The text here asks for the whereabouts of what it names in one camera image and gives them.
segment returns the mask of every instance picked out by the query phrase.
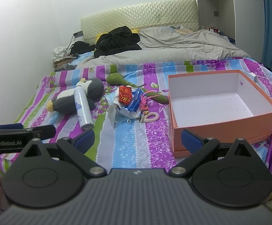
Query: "yellow pillow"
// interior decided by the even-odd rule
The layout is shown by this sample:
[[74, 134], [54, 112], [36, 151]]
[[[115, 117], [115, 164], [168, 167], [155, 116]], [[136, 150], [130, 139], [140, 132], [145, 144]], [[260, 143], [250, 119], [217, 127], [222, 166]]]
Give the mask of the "yellow pillow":
[[[139, 33], [139, 29], [133, 29], [133, 30], [131, 30], [132, 31], [132, 33]], [[102, 35], [102, 34], [107, 34], [108, 32], [106, 32], [106, 33], [99, 33], [99, 34], [97, 34], [96, 35], [96, 39], [95, 39], [95, 43], [98, 41], [98, 39], [99, 39], [99, 37]]]

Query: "spray can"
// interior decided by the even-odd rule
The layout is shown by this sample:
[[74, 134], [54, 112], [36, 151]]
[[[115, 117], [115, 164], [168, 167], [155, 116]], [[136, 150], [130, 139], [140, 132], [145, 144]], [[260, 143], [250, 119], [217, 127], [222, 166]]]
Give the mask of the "spray can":
[[74, 101], [80, 128], [82, 130], [92, 129], [94, 127], [93, 119], [91, 116], [86, 93], [82, 86], [78, 85], [74, 88]]

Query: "triangular hole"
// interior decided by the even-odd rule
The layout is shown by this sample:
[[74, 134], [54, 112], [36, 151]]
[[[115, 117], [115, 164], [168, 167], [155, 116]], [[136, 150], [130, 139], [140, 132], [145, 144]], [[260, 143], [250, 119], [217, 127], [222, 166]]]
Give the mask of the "triangular hole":
[[249, 153], [247, 148], [245, 147], [244, 144], [239, 144], [236, 151], [235, 151], [236, 156], [245, 156], [245, 157], [251, 157], [252, 155]]
[[41, 151], [38, 145], [32, 145], [24, 157], [37, 157], [37, 156], [41, 156]]

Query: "gray stuffed animal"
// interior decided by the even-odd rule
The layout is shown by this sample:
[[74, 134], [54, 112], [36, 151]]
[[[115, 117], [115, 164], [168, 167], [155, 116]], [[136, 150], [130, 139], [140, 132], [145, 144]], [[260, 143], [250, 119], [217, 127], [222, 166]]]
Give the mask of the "gray stuffed animal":
[[[86, 80], [82, 78], [76, 85], [80, 85], [85, 90], [90, 110], [95, 109], [94, 101], [103, 95], [103, 84], [98, 78]], [[74, 89], [62, 91], [57, 97], [54, 97], [47, 103], [46, 109], [49, 112], [58, 112], [61, 114], [72, 114], [76, 112], [74, 101]]]

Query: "headboard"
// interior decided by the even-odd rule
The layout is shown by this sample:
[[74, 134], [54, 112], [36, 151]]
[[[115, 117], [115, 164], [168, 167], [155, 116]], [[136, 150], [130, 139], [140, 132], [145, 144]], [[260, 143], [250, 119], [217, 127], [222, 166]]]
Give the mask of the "headboard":
[[196, 0], [177, 0], [133, 5], [81, 19], [84, 39], [95, 43], [98, 33], [109, 32], [120, 26], [130, 29], [153, 26], [183, 25], [197, 31], [199, 14]]

